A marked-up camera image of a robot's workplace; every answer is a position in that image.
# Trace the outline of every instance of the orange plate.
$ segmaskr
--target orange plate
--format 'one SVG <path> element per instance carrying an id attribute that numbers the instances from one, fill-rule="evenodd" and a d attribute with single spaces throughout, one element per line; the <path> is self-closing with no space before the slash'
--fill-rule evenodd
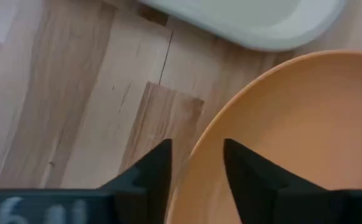
<path id="1" fill-rule="evenodd" d="M 196 144 L 168 223 L 240 223 L 222 160 L 225 138 L 324 188 L 362 188 L 362 54 L 304 55 L 247 85 Z"/>

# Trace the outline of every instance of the wood grain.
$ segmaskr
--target wood grain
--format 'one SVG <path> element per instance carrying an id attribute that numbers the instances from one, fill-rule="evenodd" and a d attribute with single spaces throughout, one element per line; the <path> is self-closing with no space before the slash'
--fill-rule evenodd
<path id="1" fill-rule="evenodd" d="M 170 195 L 199 137 L 203 101 L 148 82 L 126 146 L 120 172 L 131 167 L 162 140 L 173 140 Z"/>
<path id="2" fill-rule="evenodd" d="M 0 47 L 0 172 L 17 129 L 30 77 L 42 0 L 23 0 Z"/>
<path id="3" fill-rule="evenodd" d="M 200 133 L 246 84 L 293 57 L 248 50 L 172 17 L 167 26 L 173 36 L 160 85 L 204 100 Z"/>
<path id="4" fill-rule="evenodd" d="M 161 12 L 157 9 L 153 9 L 139 1 L 136 0 L 104 0 L 108 4 L 111 4 L 122 11 L 138 15 L 142 18 L 145 18 L 148 21 L 157 23 L 159 25 L 165 26 L 167 24 L 168 15 L 164 12 Z"/>
<path id="5" fill-rule="evenodd" d="M 116 14 L 62 187 L 98 187 L 118 174 L 146 82 L 159 82 L 170 36 L 162 26 Z"/>
<path id="6" fill-rule="evenodd" d="M 90 0 L 46 2 L 30 43 L 34 46 L 27 96 L 0 187 L 43 187 L 44 179 L 55 182 L 60 175 L 55 170 L 61 170 L 70 156 L 113 13 Z"/>

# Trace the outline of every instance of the black object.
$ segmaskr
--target black object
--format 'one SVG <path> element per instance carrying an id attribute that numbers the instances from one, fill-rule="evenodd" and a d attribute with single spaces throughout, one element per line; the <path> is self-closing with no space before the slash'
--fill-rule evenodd
<path id="1" fill-rule="evenodd" d="M 231 139 L 224 162 L 243 224 L 362 224 L 362 190 L 325 190 Z"/>
<path id="2" fill-rule="evenodd" d="M 0 190 L 0 224 L 164 223 L 171 140 L 96 190 Z"/>

